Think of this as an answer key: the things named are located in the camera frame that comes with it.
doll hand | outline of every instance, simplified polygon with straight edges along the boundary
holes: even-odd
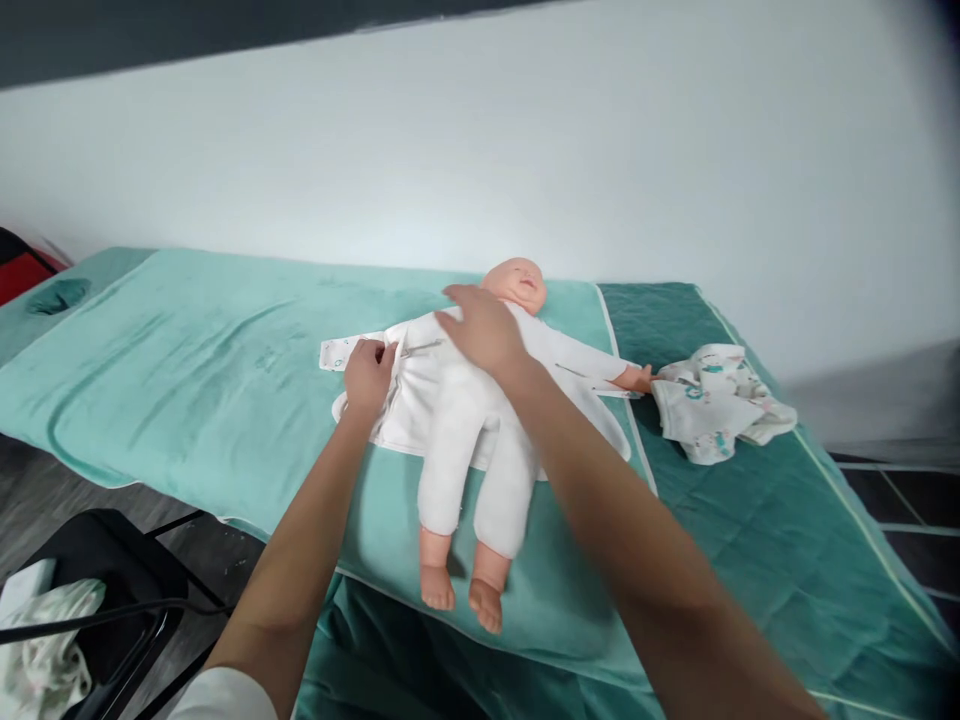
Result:
[[[638,368],[633,365],[627,365],[627,369],[620,373],[617,376],[616,380],[613,380],[613,384],[617,387],[622,387],[624,390],[631,390],[633,392],[645,393],[649,395],[653,392],[653,389],[650,387],[650,383],[654,380],[659,380],[659,375],[653,374],[653,367],[647,365],[646,367]]]

doll face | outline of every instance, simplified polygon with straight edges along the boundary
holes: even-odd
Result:
[[[531,315],[540,312],[547,301],[547,286],[540,268],[532,260],[512,258],[487,273],[480,287],[501,300],[516,303]]]

cable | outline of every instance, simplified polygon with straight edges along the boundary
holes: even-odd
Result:
[[[8,645],[14,642],[23,642],[24,640],[33,640],[47,635],[59,635],[60,633],[72,632],[74,630],[83,630],[84,628],[103,625],[104,623],[120,620],[132,615],[149,612],[151,610],[163,610],[166,608],[183,608],[190,610],[198,615],[219,615],[220,613],[230,613],[235,605],[229,605],[219,608],[204,608],[194,605],[188,600],[181,598],[166,598],[164,600],[151,600],[150,602],[140,603],[138,605],[127,605],[126,607],[107,610],[106,612],[87,615],[81,618],[72,618],[70,620],[60,620],[55,623],[44,623],[42,625],[27,625],[25,627],[8,628],[0,630],[0,645]]]

person's left hand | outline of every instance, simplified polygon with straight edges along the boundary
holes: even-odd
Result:
[[[379,413],[390,389],[390,373],[397,356],[397,343],[385,347],[379,340],[360,340],[347,362],[343,384],[347,388],[347,407],[355,411]]]

hand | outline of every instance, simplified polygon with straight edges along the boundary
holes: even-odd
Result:
[[[379,340],[360,340],[343,373],[347,407],[354,411],[379,413],[390,389],[390,373],[397,356],[397,344],[385,347]]]
[[[450,285],[443,293],[463,309],[463,322],[447,313],[434,314],[467,360],[496,377],[528,357],[516,318],[496,296],[476,285]]]
[[[620,373],[616,380],[611,380],[611,382],[618,387],[622,387],[624,390],[632,390],[633,392],[646,393],[649,395],[653,392],[650,383],[659,379],[659,375],[653,374],[653,367],[651,365],[642,368],[627,365],[627,369]]]

